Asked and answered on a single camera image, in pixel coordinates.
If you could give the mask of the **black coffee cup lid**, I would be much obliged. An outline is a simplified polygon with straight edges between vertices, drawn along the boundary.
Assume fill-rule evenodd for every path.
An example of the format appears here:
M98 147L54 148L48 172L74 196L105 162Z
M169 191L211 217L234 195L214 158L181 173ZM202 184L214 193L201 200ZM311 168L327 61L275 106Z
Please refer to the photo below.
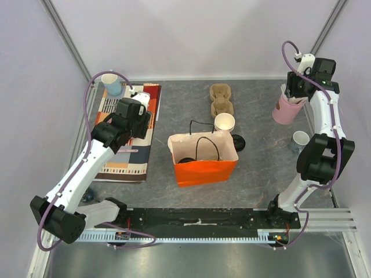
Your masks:
M182 164L182 163L189 163L189 162L194 162L195 159L194 158L190 158L190 157L187 157L187 158L182 158L178 161L178 164Z

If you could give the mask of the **orange paper bag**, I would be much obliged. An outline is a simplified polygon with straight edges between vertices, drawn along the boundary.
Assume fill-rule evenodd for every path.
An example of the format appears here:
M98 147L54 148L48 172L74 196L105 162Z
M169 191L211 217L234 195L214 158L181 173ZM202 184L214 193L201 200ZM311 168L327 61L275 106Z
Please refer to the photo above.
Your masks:
M229 131L193 132L174 134L168 138L174 173L179 187L227 181L238 162ZM194 162L178 164L182 158Z

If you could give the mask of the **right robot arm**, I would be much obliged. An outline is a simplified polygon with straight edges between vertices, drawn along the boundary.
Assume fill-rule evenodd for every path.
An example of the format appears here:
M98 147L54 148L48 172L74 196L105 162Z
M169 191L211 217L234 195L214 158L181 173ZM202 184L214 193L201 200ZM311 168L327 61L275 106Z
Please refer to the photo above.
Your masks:
M272 228L299 228L301 204L317 189L332 187L355 150L340 123L340 89L332 81L336 62L312 54L298 55L296 61L298 69L288 72L272 115L278 123L292 123L293 108L306 100L314 114L314 134L299 154L294 180L269 203L265 220Z

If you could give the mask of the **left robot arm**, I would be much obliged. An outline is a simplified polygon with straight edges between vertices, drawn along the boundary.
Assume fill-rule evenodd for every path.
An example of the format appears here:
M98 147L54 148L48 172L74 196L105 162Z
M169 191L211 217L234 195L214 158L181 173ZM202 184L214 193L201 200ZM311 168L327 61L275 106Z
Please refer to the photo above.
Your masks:
M75 163L46 196L35 196L31 211L39 225L59 240L71 244L85 229L109 222L123 227L126 205L110 197L100 203L81 207L79 203L103 166L132 138L144 139L151 119L150 95L139 92L118 101L115 112L95 125Z

